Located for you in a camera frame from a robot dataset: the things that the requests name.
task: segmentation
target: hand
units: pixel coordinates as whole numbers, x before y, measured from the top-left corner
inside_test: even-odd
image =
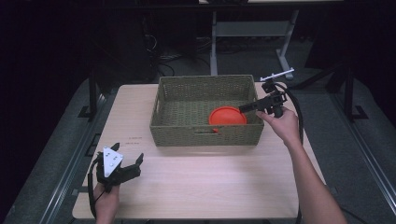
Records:
[[[96,201],[96,224],[113,223],[120,204],[120,185],[113,186],[109,193],[104,192],[105,186],[98,183],[93,190]]]
[[[282,107],[283,115],[280,118],[274,118],[262,111],[257,111],[256,115],[267,121],[273,128],[274,132],[283,140],[285,145],[293,144],[295,141],[300,142],[298,130],[298,118],[293,111]]]

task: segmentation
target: woven basket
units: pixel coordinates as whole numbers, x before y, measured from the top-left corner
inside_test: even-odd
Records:
[[[157,147],[257,145],[264,124],[254,111],[247,124],[208,122],[217,107],[256,100],[253,76],[161,77],[149,127]]]

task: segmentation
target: person's right hand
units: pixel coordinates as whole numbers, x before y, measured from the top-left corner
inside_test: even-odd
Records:
[[[282,110],[283,115],[278,119],[262,111],[257,111],[256,115],[271,125],[274,132],[283,140],[285,145],[293,144],[295,141],[300,142],[298,117],[293,111],[284,106]]]

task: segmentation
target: white metal stand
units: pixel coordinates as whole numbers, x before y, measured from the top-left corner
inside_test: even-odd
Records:
[[[283,71],[290,67],[285,58],[299,10],[294,10],[289,21],[217,21],[216,11],[212,21],[212,51],[210,52],[210,75],[218,74],[216,56],[216,39],[218,36],[284,36],[281,49],[276,50],[277,58]],[[286,74],[286,79],[293,79],[293,74]]]

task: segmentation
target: person's left hand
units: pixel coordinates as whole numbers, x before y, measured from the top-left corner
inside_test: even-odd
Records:
[[[93,197],[99,199],[96,201],[96,223],[110,224],[113,223],[120,204],[120,185],[113,186],[109,193],[104,192],[105,186],[98,183],[93,190]]]

